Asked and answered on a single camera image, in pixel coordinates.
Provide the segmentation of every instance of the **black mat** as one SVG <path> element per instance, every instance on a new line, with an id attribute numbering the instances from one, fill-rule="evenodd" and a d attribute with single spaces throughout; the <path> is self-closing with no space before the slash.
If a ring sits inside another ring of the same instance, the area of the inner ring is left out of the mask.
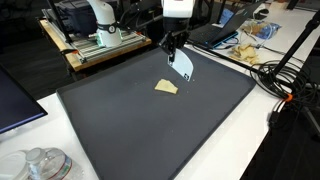
<path id="1" fill-rule="evenodd" d="M 250 77 L 191 50 L 190 82 L 160 49 L 57 91 L 101 179 L 171 179 L 252 90 Z M 176 95 L 155 91 L 170 80 Z"/>

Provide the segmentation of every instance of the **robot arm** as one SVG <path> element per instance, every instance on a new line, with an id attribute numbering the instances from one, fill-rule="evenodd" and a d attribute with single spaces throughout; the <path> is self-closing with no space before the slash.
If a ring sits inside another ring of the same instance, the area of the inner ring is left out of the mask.
<path id="1" fill-rule="evenodd" d="M 101 47 L 113 47 L 121 44 L 121 34 L 116 26 L 116 20 L 112 7 L 101 0 L 87 0 L 97 18 L 98 45 Z"/>
<path id="2" fill-rule="evenodd" d="M 165 36 L 159 46 L 174 62 L 176 48 L 182 48 L 189 37 L 189 19 L 192 16 L 194 0 L 162 0 L 163 27 Z"/>

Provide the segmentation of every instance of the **cable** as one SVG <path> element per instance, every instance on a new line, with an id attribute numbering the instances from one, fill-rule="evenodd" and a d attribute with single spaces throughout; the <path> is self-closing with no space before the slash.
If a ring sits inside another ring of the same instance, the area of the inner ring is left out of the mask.
<path id="1" fill-rule="evenodd" d="M 154 17 L 154 14 L 152 14 L 152 19 L 148 20 L 148 21 L 145 21 L 144 23 L 141 23 L 141 24 L 138 24 L 139 23 L 139 19 L 140 19 L 140 14 L 136 20 L 136 27 L 135 29 L 136 30 L 139 30 L 141 28 L 145 28 L 145 26 L 149 25 L 150 23 L 153 23 L 153 22 L 156 22 L 156 21 L 159 21 L 163 18 L 163 15 L 159 15 L 159 16 L 156 16 Z"/>
<path id="2" fill-rule="evenodd" d="M 128 8 L 125 12 L 123 12 L 121 18 L 120 18 L 120 21 L 119 21 L 119 24 L 123 24 L 123 20 L 125 18 L 125 16 L 127 15 L 127 13 L 130 11 L 130 8 Z"/>
<path id="3" fill-rule="evenodd" d="M 192 47 L 193 47 L 193 49 L 195 49 L 195 50 L 197 50 L 197 51 L 200 51 L 200 52 L 202 52 L 202 53 L 204 53 L 204 54 L 207 54 L 207 55 L 209 55 L 209 56 L 218 57 L 218 56 L 215 56 L 215 55 L 213 55 L 213 54 L 207 53 L 206 51 L 203 51 L 202 49 L 197 48 L 197 47 L 194 46 L 194 45 L 192 45 Z"/>
<path id="4" fill-rule="evenodd" d="M 274 105 L 273 111 L 280 113 L 280 111 L 281 111 L 281 109 L 283 108 L 284 105 L 285 105 L 285 101 L 284 100 L 280 100 L 277 104 Z"/>
<path id="5" fill-rule="evenodd" d="M 234 59 L 231 59 L 230 57 L 227 57 L 225 55 L 222 55 L 220 53 L 217 53 L 215 51 L 212 51 L 212 49 L 209 49 L 208 47 L 204 47 L 203 45 L 201 44 L 197 44 L 197 43 L 193 43 L 193 42 L 189 42 L 191 45 L 194 45 L 194 46 L 200 46 L 199 48 L 201 48 L 201 50 L 199 50 L 199 48 L 195 48 L 195 49 L 198 49 L 199 51 L 201 52 L 207 52 L 208 55 L 211 55 L 211 56 L 216 56 L 218 57 L 219 59 L 223 59 L 223 60 L 226 60 L 230 63 L 233 63 L 233 64 L 236 64 L 246 70 L 249 70 L 249 71 L 252 71 L 252 72 L 258 72 L 258 70 L 256 68 L 253 68 L 252 66 L 248 66 L 242 62 L 239 62 L 239 61 L 235 61 Z"/>
<path id="6" fill-rule="evenodd" d="M 255 37 L 253 37 L 252 34 L 248 34 L 247 31 L 244 31 L 244 33 L 246 33 L 247 36 L 249 36 L 251 39 L 253 39 L 255 42 L 257 42 L 257 39 Z"/>
<path id="7" fill-rule="evenodd" d="M 248 37 L 251 37 L 251 34 L 252 34 L 252 31 L 253 31 L 253 25 L 252 25 L 252 22 L 249 22 L 250 23 L 250 36 L 247 34 L 247 32 L 243 29 L 242 31 L 241 31 L 241 34 L 240 34 L 240 44 L 242 44 L 244 41 L 246 41 L 247 39 L 248 39 Z M 243 32 L 245 32 L 246 34 L 247 34 L 247 37 L 243 40 L 243 41 L 241 41 L 241 38 L 242 38 L 242 34 L 243 34 Z"/>
<path id="8" fill-rule="evenodd" d="M 139 20 L 140 20 L 141 14 L 142 14 L 142 13 L 139 13 L 139 16 L 137 17 L 137 20 L 136 20 L 136 27 L 138 27 L 138 26 L 139 26 Z"/>
<path id="9" fill-rule="evenodd" d="M 289 120 L 289 119 L 284 119 L 284 118 L 282 118 L 281 121 L 278 121 L 278 118 L 280 117 L 280 111 L 279 112 L 273 111 L 269 120 L 268 120 L 268 124 L 269 124 L 270 128 L 272 128 L 272 129 L 280 129 L 281 128 L 282 130 L 288 130 L 291 128 L 290 124 L 288 124 L 288 123 L 291 123 L 291 125 L 292 125 L 292 123 L 298 119 L 301 112 L 302 112 L 301 110 L 297 111 L 296 117 L 293 121 Z"/>
<path id="10" fill-rule="evenodd" d="M 232 47 L 235 46 L 235 45 L 236 45 L 236 44 L 228 45 L 228 46 L 226 46 L 226 47 L 224 47 L 224 48 L 213 48 L 213 50 L 226 50 L 226 49 L 232 48 Z"/>
<path id="11" fill-rule="evenodd" d="M 138 12 L 138 13 L 136 13 L 134 16 L 132 16 L 132 18 L 130 18 L 130 19 L 124 24 L 124 26 L 128 26 L 128 24 L 129 24 L 134 18 L 136 18 L 137 15 L 139 15 L 139 14 L 141 14 L 141 12 Z"/>
<path id="12" fill-rule="evenodd" d="M 318 85 L 310 80 L 310 72 L 306 72 L 300 67 L 288 63 L 281 72 L 276 75 L 274 68 L 279 61 L 269 61 L 258 64 L 260 67 L 257 72 L 250 71 L 250 76 L 267 93 L 282 99 L 286 104 L 299 110 L 298 107 L 305 106 L 315 108 L 319 106 Z M 285 81 L 289 87 L 284 88 L 280 79 Z"/>
<path id="13" fill-rule="evenodd" d="M 253 20 L 256 20 L 256 18 L 254 17 L 254 15 L 255 15 L 255 14 L 254 14 L 254 12 L 253 12 L 253 13 L 252 13 Z"/>
<path id="14" fill-rule="evenodd" d="M 271 52 L 278 53 L 278 54 L 281 54 L 281 55 L 285 55 L 285 54 L 286 54 L 285 52 L 277 51 L 277 50 L 268 48 L 268 47 L 266 47 L 266 46 L 261 46 L 260 48 L 263 48 L 263 49 L 266 49 L 266 50 L 269 50 L 269 51 L 271 51 Z M 297 61 L 299 61 L 299 62 L 301 62 L 301 63 L 304 63 L 304 62 L 305 62 L 305 61 L 303 61 L 303 60 L 301 60 L 301 59 L 299 59 L 299 58 L 296 58 L 296 57 L 294 57 L 294 56 L 292 56 L 291 58 L 293 58 L 293 59 L 295 59 L 295 60 L 297 60 Z"/>
<path id="15" fill-rule="evenodd" d="M 239 39 L 238 39 L 238 38 L 234 37 L 233 39 L 236 40 L 235 43 L 232 43 L 232 42 L 228 42 L 228 41 L 227 41 L 227 42 L 224 42 L 223 44 L 235 44 L 235 45 L 236 45 L 236 44 L 239 44 Z"/>
<path id="16" fill-rule="evenodd" d="M 68 2 L 69 2 L 75 9 L 78 9 L 78 8 L 71 2 L 71 0 L 68 0 Z"/>

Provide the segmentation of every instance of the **table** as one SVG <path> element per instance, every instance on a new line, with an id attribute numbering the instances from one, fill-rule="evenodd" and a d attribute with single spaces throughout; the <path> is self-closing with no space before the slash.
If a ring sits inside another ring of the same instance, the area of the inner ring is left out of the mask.
<path id="1" fill-rule="evenodd" d="M 284 10 L 285 3 L 277 3 L 273 2 L 269 8 L 269 15 L 265 21 L 277 23 L 280 26 L 282 26 L 278 33 L 272 37 L 270 40 L 267 40 L 265 42 L 265 46 L 277 51 L 287 52 L 291 45 L 295 42 L 295 40 L 299 37 L 299 35 L 302 33 L 302 31 L 305 28 L 305 25 L 311 20 L 314 13 L 304 10 Z M 306 39 L 306 41 L 301 45 L 299 50 L 294 54 L 294 57 L 299 58 L 301 60 L 306 60 L 313 45 L 318 40 L 320 34 L 320 28 L 317 28 L 314 30 L 311 35 Z M 258 43 L 262 43 L 264 40 L 256 38 L 258 40 Z M 243 44 L 245 43 L 252 43 L 257 44 L 254 40 L 247 37 L 245 33 L 242 34 L 242 40 L 245 40 Z M 229 56 L 230 49 L 229 50 L 214 50 L 215 52 Z M 259 50 L 256 50 L 257 54 L 259 55 L 259 62 L 264 63 L 270 60 L 281 60 L 283 55 L 270 52 L 269 50 L 260 48 Z M 299 63 L 297 60 L 291 59 L 290 62 L 302 66 L 301 63 Z"/>
<path id="2" fill-rule="evenodd" d="M 313 14 L 299 10 L 293 10 L 287 14 L 292 14 L 295 11 L 309 17 Z M 319 30 L 315 33 L 313 36 L 319 36 L 320 34 Z M 303 46 L 303 50 L 300 50 L 301 53 L 305 54 L 300 55 L 299 58 L 305 57 L 303 60 L 306 59 L 315 40 L 307 41 L 308 43 Z M 289 42 L 278 41 L 274 44 L 283 47 L 287 46 Z M 266 51 L 265 53 L 266 57 L 267 54 L 273 56 L 271 52 Z M 208 57 L 248 74 L 247 70 L 233 63 L 211 56 Z M 276 102 L 278 102 L 278 99 L 268 95 L 259 87 L 255 87 L 192 157 L 176 179 L 239 179 L 268 132 L 267 119 Z M 30 150 L 34 147 L 58 147 L 83 167 L 84 179 L 98 179 L 57 95 L 53 94 L 41 99 L 39 103 L 49 115 L 1 134 L 0 157 L 16 150 Z"/>
<path id="3" fill-rule="evenodd" d="M 69 49 L 69 46 L 67 45 L 67 43 L 65 43 L 60 38 L 58 33 L 56 31 L 54 31 L 54 29 L 48 23 L 49 22 L 47 22 L 47 20 L 40 20 L 39 21 L 39 24 L 40 24 L 41 28 L 43 29 L 43 31 L 45 33 L 47 33 L 50 36 L 52 41 L 59 48 L 59 51 L 62 51 L 64 49 Z M 100 57 L 100 58 L 98 58 L 96 60 L 93 60 L 93 61 L 88 61 L 86 63 L 81 63 L 80 60 L 76 56 L 71 54 L 71 53 L 70 54 L 66 54 L 65 57 L 66 57 L 67 62 L 70 64 L 72 70 L 74 70 L 75 72 L 78 72 L 80 70 L 89 68 L 89 67 L 91 67 L 93 65 L 96 65 L 96 64 L 102 63 L 104 61 L 110 60 L 112 58 L 115 58 L 117 56 L 120 56 L 122 54 L 137 50 L 137 49 L 142 48 L 144 46 L 147 46 L 149 44 L 151 44 L 151 39 L 146 38 L 145 41 L 142 41 L 139 44 L 136 44 L 134 46 L 129 46 L 129 47 L 121 49 L 119 51 L 115 51 L 115 52 L 113 52 L 111 54 L 108 54 L 106 56 Z"/>

